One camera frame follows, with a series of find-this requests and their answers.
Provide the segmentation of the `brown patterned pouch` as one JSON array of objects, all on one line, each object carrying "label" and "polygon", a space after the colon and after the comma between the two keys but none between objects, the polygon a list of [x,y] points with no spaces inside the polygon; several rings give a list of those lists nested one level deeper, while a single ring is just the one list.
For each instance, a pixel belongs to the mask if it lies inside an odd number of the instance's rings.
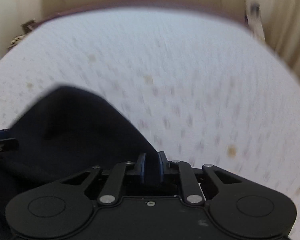
[{"label": "brown patterned pouch", "polygon": [[22,28],[24,34],[28,34],[33,31],[33,29],[35,28],[35,25],[36,25],[35,20],[29,20],[29,21],[25,22],[24,24],[22,24],[21,28]]}]

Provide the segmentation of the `beige curtain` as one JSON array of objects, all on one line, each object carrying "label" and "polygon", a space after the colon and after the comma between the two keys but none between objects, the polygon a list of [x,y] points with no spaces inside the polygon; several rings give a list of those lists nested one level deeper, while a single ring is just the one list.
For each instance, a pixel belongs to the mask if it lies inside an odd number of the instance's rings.
[{"label": "beige curtain", "polygon": [[275,0],[266,43],[300,79],[300,0]]}]

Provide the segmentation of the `grey bedside table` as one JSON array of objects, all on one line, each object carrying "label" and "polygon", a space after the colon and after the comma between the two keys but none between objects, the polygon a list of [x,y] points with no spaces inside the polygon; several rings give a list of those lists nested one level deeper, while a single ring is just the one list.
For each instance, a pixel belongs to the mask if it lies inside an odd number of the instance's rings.
[{"label": "grey bedside table", "polygon": [[10,51],[12,48],[17,46],[26,36],[27,36],[27,34],[19,35],[19,36],[14,37],[10,41],[10,44],[8,45],[7,50]]}]

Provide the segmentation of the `black hoodie with white stripes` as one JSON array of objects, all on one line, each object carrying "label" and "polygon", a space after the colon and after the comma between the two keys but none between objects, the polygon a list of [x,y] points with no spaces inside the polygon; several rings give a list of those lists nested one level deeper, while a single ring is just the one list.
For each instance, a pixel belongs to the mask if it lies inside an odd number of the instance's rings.
[{"label": "black hoodie with white stripes", "polygon": [[98,165],[111,169],[145,155],[144,181],[160,182],[153,146],[104,98],[62,86],[31,106],[11,127],[19,147],[0,155],[0,171],[56,180]]}]

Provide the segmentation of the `floral white bed cover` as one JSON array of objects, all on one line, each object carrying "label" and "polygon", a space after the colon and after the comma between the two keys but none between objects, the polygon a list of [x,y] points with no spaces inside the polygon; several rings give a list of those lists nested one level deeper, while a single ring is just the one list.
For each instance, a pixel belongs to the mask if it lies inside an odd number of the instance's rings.
[{"label": "floral white bed cover", "polygon": [[0,129],[57,85],[101,95],[170,159],[288,195],[300,239],[300,83],[242,25],[148,7],[47,21],[0,60]]}]

